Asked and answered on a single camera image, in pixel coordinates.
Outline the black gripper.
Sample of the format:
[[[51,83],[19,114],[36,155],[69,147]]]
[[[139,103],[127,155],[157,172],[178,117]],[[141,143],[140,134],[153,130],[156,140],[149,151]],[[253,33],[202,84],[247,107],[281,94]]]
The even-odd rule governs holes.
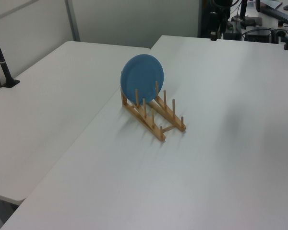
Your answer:
[[[230,15],[230,0],[211,0],[212,11],[210,12],[210,39],[217,40],[217,32],[224,33]]]

